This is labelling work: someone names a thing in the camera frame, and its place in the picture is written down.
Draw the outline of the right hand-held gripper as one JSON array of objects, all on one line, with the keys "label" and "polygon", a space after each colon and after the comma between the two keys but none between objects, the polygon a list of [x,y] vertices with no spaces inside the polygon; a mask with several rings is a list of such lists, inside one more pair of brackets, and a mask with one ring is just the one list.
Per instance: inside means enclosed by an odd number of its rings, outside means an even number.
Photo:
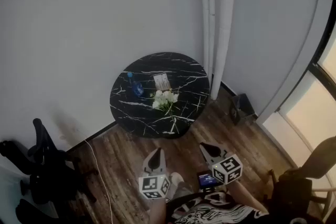
[{"label": "right hand-held gripper", "polygon": [[[213,163],[213,157],[225,157],[227,151],[220,144],[200,143],[200,150],[207,164]],[[229,184],[241,177],[243,164],[236,154],[213,164],[212,177],[223,184]]]}]

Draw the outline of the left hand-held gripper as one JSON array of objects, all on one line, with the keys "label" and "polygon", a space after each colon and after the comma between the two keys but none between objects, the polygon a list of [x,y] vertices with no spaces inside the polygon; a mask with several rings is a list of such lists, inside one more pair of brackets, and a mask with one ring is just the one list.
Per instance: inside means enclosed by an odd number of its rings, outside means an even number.
[{"label": "left hand-held gripper", "polygon": [[171,182],[166,172],[164,150],[153,150],[143,162],[143,172],[139,177],[139,192],[146,199],[166,199]]}]

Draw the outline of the small wooden box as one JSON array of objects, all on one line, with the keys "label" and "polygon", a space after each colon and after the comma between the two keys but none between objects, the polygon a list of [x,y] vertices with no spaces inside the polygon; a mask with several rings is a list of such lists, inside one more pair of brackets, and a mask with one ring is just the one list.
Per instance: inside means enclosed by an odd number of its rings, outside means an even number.
[{"label": "small wooden box", "polygon": [[157,74],[153,76],[155,87],[160,91],[167,91],[171,88],[170,82],[168,80],[167,74]]}]

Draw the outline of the person's left forearm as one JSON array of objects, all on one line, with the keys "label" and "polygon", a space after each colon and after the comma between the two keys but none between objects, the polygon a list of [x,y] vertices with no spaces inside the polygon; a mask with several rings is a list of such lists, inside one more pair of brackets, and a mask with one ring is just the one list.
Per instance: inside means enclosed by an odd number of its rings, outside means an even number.
[{"label": "person's left forearm", "polygon": [[149,224],[165,224],[166,202],[165,199],[154,199],[149,213]]}]

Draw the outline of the person's right forearm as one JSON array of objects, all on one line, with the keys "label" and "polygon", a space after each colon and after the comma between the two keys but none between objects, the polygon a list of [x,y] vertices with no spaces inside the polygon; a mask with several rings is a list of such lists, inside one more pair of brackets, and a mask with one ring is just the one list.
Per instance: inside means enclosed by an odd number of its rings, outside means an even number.
[{"label": "person's right forearm", "polygon": [[238,204],[252,207],[258,211],[268,214],[267,209],[238,181],[235,180],[226,185],[229,194]]}]

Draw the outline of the small black screen device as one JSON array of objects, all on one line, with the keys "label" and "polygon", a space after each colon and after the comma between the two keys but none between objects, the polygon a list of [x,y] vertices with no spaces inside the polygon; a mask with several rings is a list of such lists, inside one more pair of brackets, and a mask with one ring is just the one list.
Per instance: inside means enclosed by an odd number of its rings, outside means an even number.
[{"label": "small black screen device", "polygon": [[212,176],[210,170],[197,173],[197,179],[201,190],[215,188],[223,184]]}]

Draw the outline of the grey shoe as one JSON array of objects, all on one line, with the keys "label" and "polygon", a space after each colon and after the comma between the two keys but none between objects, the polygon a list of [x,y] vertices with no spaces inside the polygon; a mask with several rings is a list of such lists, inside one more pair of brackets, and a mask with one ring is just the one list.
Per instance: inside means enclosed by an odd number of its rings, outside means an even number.
[{"label": "grey shoe", "polygon": [[188,194],[188,188],[184,182],[183,177],[177,173],[172,172],[169,176],[170,179],[170,187],[167,193],[167,197],[170,200],[175,198],[179,198]]}]

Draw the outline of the black floor bin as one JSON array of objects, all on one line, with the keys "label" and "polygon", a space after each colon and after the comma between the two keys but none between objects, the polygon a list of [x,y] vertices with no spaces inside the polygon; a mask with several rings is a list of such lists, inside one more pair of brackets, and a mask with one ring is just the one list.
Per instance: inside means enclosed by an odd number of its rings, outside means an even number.
[{"label": "black floor bin", "polygon": [[255,119],[255,111],[245,93],[231,98],[229,116],[234,125],[240,125],[246,121]]}]

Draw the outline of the black printed shirt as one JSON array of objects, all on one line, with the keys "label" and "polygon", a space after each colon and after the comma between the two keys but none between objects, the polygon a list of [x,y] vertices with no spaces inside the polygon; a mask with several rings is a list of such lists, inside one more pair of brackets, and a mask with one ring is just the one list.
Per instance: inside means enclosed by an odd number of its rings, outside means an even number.
[{"label": "black printed shirt", "polygon": [[190,194],[166,205],[166,224],[268,224],[269,214],[236,203],[223,191]]}]

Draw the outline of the white flower bouquet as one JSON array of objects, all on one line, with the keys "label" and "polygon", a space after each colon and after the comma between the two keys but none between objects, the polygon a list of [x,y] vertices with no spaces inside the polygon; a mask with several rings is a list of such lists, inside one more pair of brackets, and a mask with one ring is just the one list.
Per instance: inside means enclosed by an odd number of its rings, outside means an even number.
[{"label": "white flower bouquet", "polygon": [[168,116],[173,122],[171,132],[177,131],[179,134],[176,126],[177,119],[173,115],[173,105],[178,101],[179,94],[174,93],[172,89],[166,91],[157,90],[155,93],[151,93],[150,97],[153,99],[152,109],[164,112],[164,115]]}]

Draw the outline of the bright window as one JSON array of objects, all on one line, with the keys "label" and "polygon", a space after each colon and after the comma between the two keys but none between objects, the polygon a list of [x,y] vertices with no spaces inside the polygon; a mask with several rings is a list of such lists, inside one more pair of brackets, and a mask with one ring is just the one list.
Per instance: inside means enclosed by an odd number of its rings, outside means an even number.
[{"label": "bright window", "polygon": [[327,55],[311,65],[292,94],[263,126],[298,166],[324,140],[336,136],[336,99],[317,76],[322,67],[336,79],[336,40],[327,45]]}]

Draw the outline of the black office chair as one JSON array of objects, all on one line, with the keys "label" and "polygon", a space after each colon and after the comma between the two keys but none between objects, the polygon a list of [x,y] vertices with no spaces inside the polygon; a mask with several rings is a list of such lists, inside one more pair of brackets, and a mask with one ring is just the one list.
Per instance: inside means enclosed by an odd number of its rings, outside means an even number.
[{"label": "black office chair", "polygon": [[75,200],[77,193],[87,196],[91,202],[96,198],[85,179],[90,174],[98,175],[96,169],[81,173],[80,159],[59,150],[52,141],[41,119],[33,119],[36,144],[23,153],[14,141],[0,142],[0,154],[11,161],[23,174],[29,176],[29,183],[20,181],[21,194],[30,191],[35,204],[52,202],[60,211],[54,218],[21,199],[15,209],[21,224],[94,224],[88,213],[76,216],[67,210],[66,203]]}]

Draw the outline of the wooden chair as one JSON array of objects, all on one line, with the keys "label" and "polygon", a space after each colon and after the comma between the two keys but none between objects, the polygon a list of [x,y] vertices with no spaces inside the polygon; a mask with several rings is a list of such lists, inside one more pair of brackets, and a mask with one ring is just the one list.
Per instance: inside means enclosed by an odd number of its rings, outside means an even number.
[{"label": "wooden chair", "polygon": [[324,205],[322,217],[328,213],[336,188],[313,189],[312,180],[320,179],[336,165],[336,136],[321,142],[306,162],[285,171],[278,178],[268,172],[273,183],[270,199],[264,197],[269,213],[276,224],[324,224],[308,214],[310,202]]}]

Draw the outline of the thick white pipe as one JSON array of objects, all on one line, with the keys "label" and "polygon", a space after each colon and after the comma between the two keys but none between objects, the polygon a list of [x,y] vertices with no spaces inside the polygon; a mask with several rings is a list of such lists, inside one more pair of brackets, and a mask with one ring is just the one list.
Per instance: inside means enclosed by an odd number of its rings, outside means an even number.
[{"label": "thick white pipe", "polygon": [[216,100],[222,80],[232,27],[234,0],[220,0],[218,45],[211,99]]}]

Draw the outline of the thin white pipe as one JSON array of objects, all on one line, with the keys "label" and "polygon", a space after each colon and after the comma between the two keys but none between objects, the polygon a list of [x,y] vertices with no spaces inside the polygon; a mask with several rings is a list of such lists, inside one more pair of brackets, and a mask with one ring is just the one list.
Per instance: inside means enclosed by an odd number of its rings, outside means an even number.
[{"label": "thin white pipe", "polygon": [[203,42],[204,42],[204,70],[209,73],[209,3],[202,0],[203,11]]},{"label": "thin white pipe", "polygon": [[209,5],[209,82],[212,82],[214,43],[215,43],[215,0],[208,0]]}]

